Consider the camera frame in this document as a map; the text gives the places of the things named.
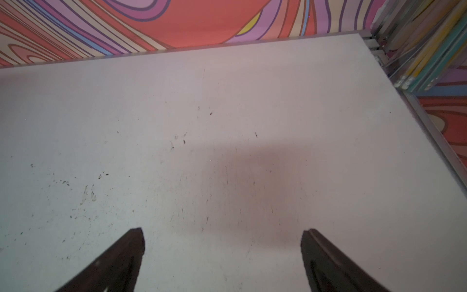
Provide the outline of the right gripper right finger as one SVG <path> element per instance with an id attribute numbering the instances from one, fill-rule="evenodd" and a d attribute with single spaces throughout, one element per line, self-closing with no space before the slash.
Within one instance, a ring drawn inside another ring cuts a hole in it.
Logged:
<path id="1" fill-rule="evenodd" d="M 304 231 L 300 247 L 311 291 L 387 291 L 318 230 Z"/>

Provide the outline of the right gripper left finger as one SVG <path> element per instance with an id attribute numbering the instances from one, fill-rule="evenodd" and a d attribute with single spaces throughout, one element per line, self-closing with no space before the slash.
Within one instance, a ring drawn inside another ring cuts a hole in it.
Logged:
<path id="1" fill-rule="evenodd" d="M 142 228 L 128 230 L 60 292 L 133 292 L 145 253 Z"/>

